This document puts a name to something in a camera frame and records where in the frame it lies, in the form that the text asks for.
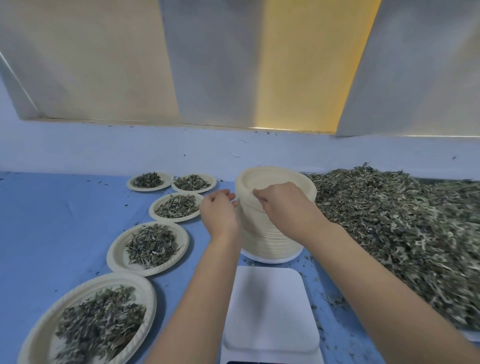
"forearm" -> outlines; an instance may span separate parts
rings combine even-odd
[[[226,240],[209,243],[147,364],[216,362],[240,255],[240,244]]]
[[[480,363],[479,351],[336,224],[303,242],[387,363]]]

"blue tabletop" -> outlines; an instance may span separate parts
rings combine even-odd
[[[14,363],[40,316],[61,296],[98,275],[110,273],[107,250],[136,223],[152,221],[151,203],[171,193],[130,191],[128,177],[0,172],[0,340],[2,363]],[[234,189],[233,182],[217,188]],[[190,235],[185,256],[171,269],[149,277],[157,294],[152,329],[131,359],[142,363],[187,287],[209,235],[200,218],[181,223]],[[239,265],[263,265],[240,256]],[[289,263],[301,273],[321,328],[325,364],[383,363],[348,306],[333,306],[335,284],[306,250]]]

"container of dried leaves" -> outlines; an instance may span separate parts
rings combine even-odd
[[[196,192],[202,194],[216,186],[216,179],[208,174],[187,174],[173,180],[172,189],[177,192]]]
[[[124,364],[152,326],[156,294],[144,277],[110,273],[68,292],[37,321],[18,363]]]
[[[170,187],[173,176],[164,172],[148,172],[132,177],[127,182],[127,187],[133,191],[149,192]]]
[[[107,252],[107,264],[114,272],[151,276],[177,263],[189,241],[186,230],[174,222],[147,222],[115,239]]]
[[[181,222],[200,215],[203,196],[195,193],[174,192],[153,202],[148,209],[150,217],[157,221]]]
[[[309,177],[330,221],[457,328],[480,331],[480,182],[367,165]]]

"person's right arm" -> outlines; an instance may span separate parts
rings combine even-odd
[[[480,363],[472,343],[341,226],[329,222],[295,184],[253,194],[275,226],[326,270],[387,363]]]

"scale platform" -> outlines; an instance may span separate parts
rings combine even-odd
[[[237,267],[220,364],[324,364],[320,335],[300,274]]]

